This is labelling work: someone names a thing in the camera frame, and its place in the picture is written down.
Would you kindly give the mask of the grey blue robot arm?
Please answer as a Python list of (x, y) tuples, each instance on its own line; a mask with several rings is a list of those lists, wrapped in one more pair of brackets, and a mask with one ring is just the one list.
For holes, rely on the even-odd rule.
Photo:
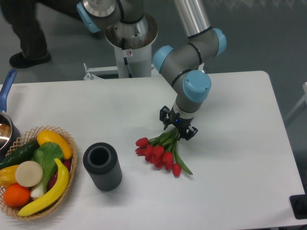
[(174, 89), (176, 100), (172, 108), (161, 109), (160, 120), (166, 127), (177, 127), (179, 138), (189, 140), (197, 133), (190, 124), (211, 88), (200, 65), (222, 53), (227, 41), (220, 29), (212, 28), (200, 0), (177, 0), (175, 8), (189, 41), (178, 49), (163, 46), (153, 53), (158, 28), (144, 11), (143, 1), (82, 0), (77, 4), (88, 30), (105, 32), (114, 48), (120, 78), (149, 77), (156, 69)]

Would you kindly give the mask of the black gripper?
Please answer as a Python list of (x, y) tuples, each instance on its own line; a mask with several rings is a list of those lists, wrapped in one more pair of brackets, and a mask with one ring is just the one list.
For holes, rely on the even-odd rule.
[(163, 106), (159, 112), (159, 120), (164, 125), (164, 130), (168, 128), (170, 124), (173, 124), (179, 130), (178, 139), (190, 140), (193, 138), (198, 129), (194, 126), (190, 126), (193, 118), (181, 118), (180, 113), (176, 113), (174, 109), (169, 110), (167, 106)]

